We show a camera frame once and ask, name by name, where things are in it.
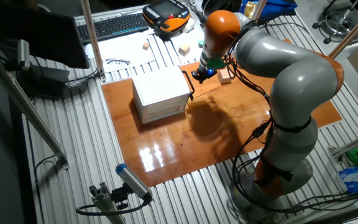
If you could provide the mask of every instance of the blue packaging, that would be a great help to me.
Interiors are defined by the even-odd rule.
[[[358,167],[341,170],[338,174],[348,193],[358,192]]]

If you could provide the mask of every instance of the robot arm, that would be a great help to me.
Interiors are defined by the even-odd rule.
[[[215,11],[207,18],[200,66],[193,72],[196,79],[209,78],[210,70],[223,68],[216,62],[248,21],[228,11]],[[242,183],[254,200],[269,202],[296,191],[313,175],[305,159],[318,136],[311,112],[339,91],[343,69],[333,59],[278,40],[257,27],[241,37],[235,56],[245,71],[275,78],[269,101],[272,136],[253,177]]]

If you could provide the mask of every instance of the blue cloth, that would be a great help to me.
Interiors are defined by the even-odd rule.
[[[244,13],[248,0],[242,0],[239,12]],[[260,18],[264,22],[268,22],[278,16],[284,15],[294,8],[298,7],[294,0],[267,0],[264,10],[262,11]]]

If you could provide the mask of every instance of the aluminum profile table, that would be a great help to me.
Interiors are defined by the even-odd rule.
[[[104,12],[94,15],[95,21],[109,19],[139,10],[141,7]],[[83,17],[76,18],[78,25],[85,24]],[[303,25],[298,16],[281,16],[271,24],[294,22]],[[300,47],[322,52],[313,39],[303,30],[293,26],[272,26],[267,28],[271,35],[279,39],[290,39]],[[155,35],[149,35],[148,42],[155,60],[124,70],[106,74],[107,82],[130,78],[145,72],[155,71],[172,65],[184,65],[197,61],[194,58],[182,61],[171,41],[162,41]],[[96,62],[91,59],[87,70],[68,68],[61,63],[40,58],[42,66],[60,68],[70,71],[69,79],[84,77],[96,69]],[[41,201],[38,201],[31,170],[33,193],[39,223],[42,223],[40,203],[42,204],[45,223],[109,223],[106,217],[86,217],[77,215],[75,208],[91,204],[90,185],[106,182],[108,187],[121,187],[122,180],[116,175],[115,167],[123,163],[121,150],[114,126],[109,115],[98,78],[86,82],[71,82],[59,101],[38,99],[34,106],[45,124],[55,135],[58,143],[68,155],[70,168],[59,169],[56,158],[41,164],[37,170],[40,180]],[[349,167],[344,161],[338,164],[328,151],[329,146],[342,147],[358,138],[358,100],[345,83],[341,91],[333,98],[333,104],[343,120],[319,130],[315,149],[307,157],[311,162],[313,178],[300,190],[280,200],[287,206],[294,205],[315,195],[334,194],[342,190],[336,180],[339,170]],[[29,165],[32,167],[53,152],[36,133],[31,124],[24,119],[25,140]],[[248,154],[255,157],[259,151]],[[151,187],[154,202],[142,210],[123,215],[126,223],[245,223],[235,212],[229,194],[231,183],[232,160],[228,160],[190,174],[169,180]],[[141,204],[135,196],[129,196],[129,207]],[[301,223],[316,212],[306,210],[295,214],[274,213],[262,222]]]

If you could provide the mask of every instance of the orange device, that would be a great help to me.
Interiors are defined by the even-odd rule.
[[[143,8],[143,16],[157,31],[170,33],[179,31],[189,20],[190,11],[176,0],[166,0]]]

